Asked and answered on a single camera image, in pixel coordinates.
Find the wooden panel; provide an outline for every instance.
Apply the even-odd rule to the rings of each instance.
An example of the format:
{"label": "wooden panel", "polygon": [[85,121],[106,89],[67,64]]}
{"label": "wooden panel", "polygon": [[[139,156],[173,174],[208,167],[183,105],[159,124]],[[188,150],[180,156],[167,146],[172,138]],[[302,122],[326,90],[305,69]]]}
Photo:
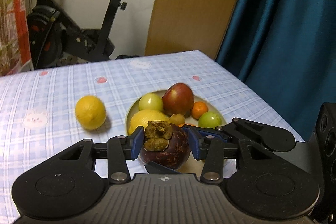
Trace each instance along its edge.
{"label": "wooden panel", "polygon": [[145,55],[201,50],[214,59],[236,0],[155,0]]}

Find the stationary bike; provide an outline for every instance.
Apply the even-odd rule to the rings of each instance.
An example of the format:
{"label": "stationary bike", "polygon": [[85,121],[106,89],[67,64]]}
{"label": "stationary bike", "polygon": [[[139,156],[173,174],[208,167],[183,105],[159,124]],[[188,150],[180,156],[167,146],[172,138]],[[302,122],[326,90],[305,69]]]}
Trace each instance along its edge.
{"label": "stationary bike", "polygon": [[127,3],[110,0],[100,29],[81,29],[55,0],[37,0],[27,16],[31,59],[35,69],[56,67],[64,52],[89,62],[109,60],[109,39],[116,12]]}

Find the lime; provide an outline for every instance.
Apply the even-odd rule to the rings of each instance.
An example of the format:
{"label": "lime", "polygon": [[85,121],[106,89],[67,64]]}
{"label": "lime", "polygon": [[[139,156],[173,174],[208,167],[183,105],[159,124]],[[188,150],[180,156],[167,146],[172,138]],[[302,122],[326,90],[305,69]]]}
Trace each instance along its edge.
{"label": "lime", "polygon": [[75,107],[76,118],[85,129],[101,127],[106,119],[103,102],[96,96],[87,95],[80,98]]}
{"label": "lime", "polygon": [[163,112],[162,99],[159,95],[152,92],[145,94],[139,101],[139,111],[143,109],[151,109]]}
{"label": "lime", "polygon": [[203,128],[215,128],[222,124],[222,119],[216,112],[205,112],[198,120],[198,126]]}
{"label": "lime", "polygon": [[146,128],[151,121],[168,121],[168,116],[157,110],[143,109],[135,113],[130,120],[128,135],[131,135],[138,126]]}

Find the blue plaid tablecloth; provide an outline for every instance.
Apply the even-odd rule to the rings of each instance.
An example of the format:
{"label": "blue plaid tablecloth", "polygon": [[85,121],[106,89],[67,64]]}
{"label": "blue plaid tablecloth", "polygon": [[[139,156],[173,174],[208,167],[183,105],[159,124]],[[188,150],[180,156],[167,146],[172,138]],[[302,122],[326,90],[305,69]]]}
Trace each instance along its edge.
{"label": "blue plaid tablecloth", "polygon": [[[106,142],[125,135],[125,117],[143,94],[168,89],[177,82],[215,106],[227,122],[241,117],[282,127],[303,139],[245,84],[199,51],[122,59],[37,70],[0,78],[0,223],[19,214],[11,199],[14,180],[28,169],[84,138]],[[108,120],[96,132],[83,130],[75,117],[76,102],[96,95]],[[130,174],[145,173],[140,161],[127,162]],[[224,175],[235,172],[227,161]],[[107,177],[106,160],[96,172]]]}

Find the curtain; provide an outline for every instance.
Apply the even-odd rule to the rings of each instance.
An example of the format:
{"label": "curtain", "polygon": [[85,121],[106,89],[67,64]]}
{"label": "curtain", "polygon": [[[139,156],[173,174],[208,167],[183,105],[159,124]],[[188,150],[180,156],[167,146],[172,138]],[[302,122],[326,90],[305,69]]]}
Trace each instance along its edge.
{"label": "curtain", "polygon": [[30,60],[25,0],[0,0],[0,76],[20,72]]}
{"label": "curtain", "polygon": [[238,0],[216,62],[308,139],[336,101],[336,0]]}

